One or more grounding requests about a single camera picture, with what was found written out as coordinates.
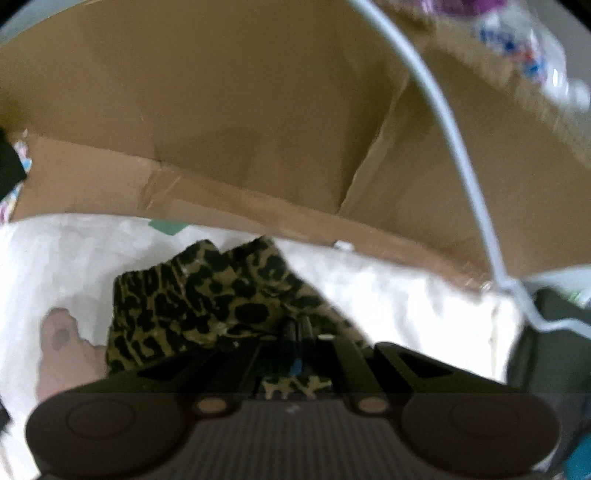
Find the white cloth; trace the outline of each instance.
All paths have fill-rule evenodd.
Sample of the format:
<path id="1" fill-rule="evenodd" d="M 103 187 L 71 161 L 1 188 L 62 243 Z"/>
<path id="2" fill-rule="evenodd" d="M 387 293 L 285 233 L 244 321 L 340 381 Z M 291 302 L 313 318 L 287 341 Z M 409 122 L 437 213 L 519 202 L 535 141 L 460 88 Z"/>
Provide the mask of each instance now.
<path id="1" fill-rule="evenodd" d="M 146 219 L 75 214 L 31 218 L 0 229 L 0 395 L 14 420 L 1 442 L 15 479 L 38 474 L 24 427 L 37 404 L 44 315 L 52 307 L 65 307 L 78 319 L 81 337 L 104 344 L 115 276 L 166 261 L 205 238 L 226 250 L 254 236 L 200 226 L 167 236 Z M 504 380 L 521 324 L 509 299 L 462 292 L 424 271 L 354 252 L 284 239 L 277 245 L 293 271 L 372 342 L 399 343 Z"/>

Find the cardboard flap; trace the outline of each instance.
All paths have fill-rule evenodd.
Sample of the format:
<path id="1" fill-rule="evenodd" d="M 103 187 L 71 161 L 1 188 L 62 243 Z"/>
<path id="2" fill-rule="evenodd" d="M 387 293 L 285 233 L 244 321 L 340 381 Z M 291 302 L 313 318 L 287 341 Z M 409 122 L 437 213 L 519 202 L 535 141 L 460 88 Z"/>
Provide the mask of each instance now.
<path id="1" fill-rule="evenodd" d="M 509 61 L 458 35 L 438 25 L 422 54 L 456 116 L 509 272 L 590 263 L 587 140 Z M 392 103 L 339 214 L 488 267 L 441 129 L 414 83 Z"/>
<path id="2" fill-rule="evenodd" d="M 328 213 L 205 179 L 176 167 L 84 145 L 29 135 L 35 159 L 14 220 L 44 213 L 110 213 L 292 238 L 320 245 L 337 240 L 360 253 L 430 270 L 462 287 L 486 276 L 424 246 Z"/>
<path id="3" fill-rule="evenodd" d="M 345 2 L 315 0 L 76 5 L 0 60 L 8 128 L 330 213 L 386 114 L 397 62 Z"/>

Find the leopard print clothing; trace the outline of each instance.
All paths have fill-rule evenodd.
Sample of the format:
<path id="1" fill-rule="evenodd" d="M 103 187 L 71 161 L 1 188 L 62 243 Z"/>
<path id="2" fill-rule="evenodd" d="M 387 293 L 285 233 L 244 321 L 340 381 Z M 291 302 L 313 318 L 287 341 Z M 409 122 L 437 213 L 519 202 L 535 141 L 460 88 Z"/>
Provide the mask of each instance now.
<path id="1" fill-rule="evenodd" d="M 318 375 L 266 377 L 262 380 L 258 398 L 265 400 L 315 400 L 318 394 L 332 393 L 330 378 Z"/>
<path id="2" fill-rule="evenodd" d="M 196 345 L 236 346 L 244 338 L 278 335 L 286 317 L 307 316 L 316 335 L 341 334 L 366 345 L 351 322 L 290 271 L 266 237 L 225 253 L 207 240 L 199 241 L 165 263 L 120 275 L 113 295 L 106 351 L 109 374 Z M 287 378 L 277 379 L 275 390 L 281 395 L 295 390 L 306 393 L 310 382 L 319 388 L 327 386 L 318 378 Z"/>

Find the cardboard box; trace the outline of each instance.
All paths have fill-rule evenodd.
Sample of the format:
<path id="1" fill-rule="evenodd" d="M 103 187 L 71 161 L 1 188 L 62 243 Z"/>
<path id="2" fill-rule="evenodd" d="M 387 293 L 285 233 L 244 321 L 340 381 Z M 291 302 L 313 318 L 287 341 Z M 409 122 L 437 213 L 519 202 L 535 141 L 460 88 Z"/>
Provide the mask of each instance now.
<path id="1" fill-rule="evenodd" d="M 449 100 L 509 272 L 590 263 L 587 140 L 509 61 L 383 7 Z M 35 132 L 17 219 L 115 213 L 340 239 L 455 283 L 486 278 L 432 113 L 345 0 L 78 5 L 0 49 L 0 124 Z"/>

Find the white wire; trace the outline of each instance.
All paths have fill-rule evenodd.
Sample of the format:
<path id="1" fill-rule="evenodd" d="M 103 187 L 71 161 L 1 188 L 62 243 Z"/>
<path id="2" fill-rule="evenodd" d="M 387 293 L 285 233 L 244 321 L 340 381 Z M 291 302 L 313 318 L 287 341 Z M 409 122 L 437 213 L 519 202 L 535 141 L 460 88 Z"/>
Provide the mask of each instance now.
<path id="1" fill-rule="evenodd" d="M 591 339 L 591 325 L 578 319 L 568 318 L 552 322 L 544 320 L 523 283 L 507 274 L 491 216 L 486 208 L 484 195 L 472 168 L 460 129 L 454 119 L 452 109 L 447 104 L 447 100 L 431 71 L 429 71 L 421 56 L 404 34 L 371 0 L 348 0 L 348 2 L 387 40 L 391 48 L 409 69 L 430 105 L 437 122 L 441 126 L 443 136 L 468 196 L 470 208 L 476 219 L 491 266 L 492 278 L 497 286 L 512 293 L 525 317 L 535 329 L 542 332 L 567 329 Z"/>

